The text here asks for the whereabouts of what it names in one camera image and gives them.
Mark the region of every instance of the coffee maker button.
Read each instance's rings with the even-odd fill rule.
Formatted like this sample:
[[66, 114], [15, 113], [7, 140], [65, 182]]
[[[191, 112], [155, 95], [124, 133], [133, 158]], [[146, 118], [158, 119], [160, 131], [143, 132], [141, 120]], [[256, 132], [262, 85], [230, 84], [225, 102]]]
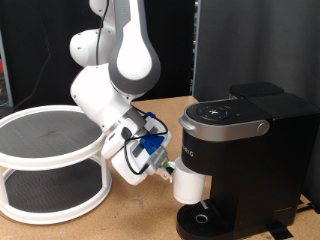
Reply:
[[260, 123], [257, 131], [259, 134], [265, 134], [267, 131], [269, 130], [269, 125], [267, 125], [266, 123]]

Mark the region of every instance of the black mesh surface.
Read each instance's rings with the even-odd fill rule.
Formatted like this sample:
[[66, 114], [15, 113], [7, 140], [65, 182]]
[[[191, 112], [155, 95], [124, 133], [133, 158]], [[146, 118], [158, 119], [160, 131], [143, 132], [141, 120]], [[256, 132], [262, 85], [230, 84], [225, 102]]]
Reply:
[[18, 118], [0, 128], [0, 152], [21, 158], [45, 158], [80, 150], [101, 136], [85, 114], [40, 112]]
[[9, 204], [17, 209], [50, 213], [75, 207], [102, 188], [101, 167], [87, 159], [47, 171], [15, 171], [6, 181]]

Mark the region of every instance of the black curtain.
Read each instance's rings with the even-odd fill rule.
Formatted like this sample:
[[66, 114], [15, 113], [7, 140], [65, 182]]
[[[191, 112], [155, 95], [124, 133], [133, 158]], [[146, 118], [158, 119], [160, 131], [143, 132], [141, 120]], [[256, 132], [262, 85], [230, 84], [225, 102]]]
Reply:
[[[145, 7], [149, 38], [162, 71], [158, 84], [140, 100], [189, 95], [194, 0], [152, 0], [145, 1]], [[30, 95], [48, 55], [41, 16], [51, 59], [35, 95], [19, 109], [74, 104], [70, 85], [82, 67], [70, 56], [70, 40], [79, 32], [99, 28], [101, 20], [90, 9], [89, 0], [0, 0], [0, 27], [14, 104]]]
[[[201, 0], [198, 33], [199, 101], [228, 98], [234, 84], [270, 82], [320, 106], [319, 0]], [[318, 208], [319, 146], [318, 136], [304, 187]]]

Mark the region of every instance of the white cup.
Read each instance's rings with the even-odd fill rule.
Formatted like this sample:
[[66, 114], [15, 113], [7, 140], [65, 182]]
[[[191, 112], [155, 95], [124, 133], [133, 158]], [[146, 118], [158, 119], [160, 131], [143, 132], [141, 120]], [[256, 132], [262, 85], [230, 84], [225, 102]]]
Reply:
[[206, 175], [196, 173], [187, 168], [181, 157], [175, 160], [173, 178], [174, 198], [184, 204], [196, 204], [202, 199]]

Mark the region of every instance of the coffee maker control panel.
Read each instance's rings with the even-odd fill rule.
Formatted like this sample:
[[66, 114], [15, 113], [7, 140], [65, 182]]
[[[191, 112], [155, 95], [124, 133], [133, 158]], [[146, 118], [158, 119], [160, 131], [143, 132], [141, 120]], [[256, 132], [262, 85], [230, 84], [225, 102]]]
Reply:
[[246, 99], [196, 103], [186, 109], [186, 114], [192, 120], [208, 125], [231, 125], [272, 119], [272, 116]]
[[226, 107], [205, 106], [197, 109], [199, 116], [209, 120], [222, 120], [230, 117], [230, 110]]

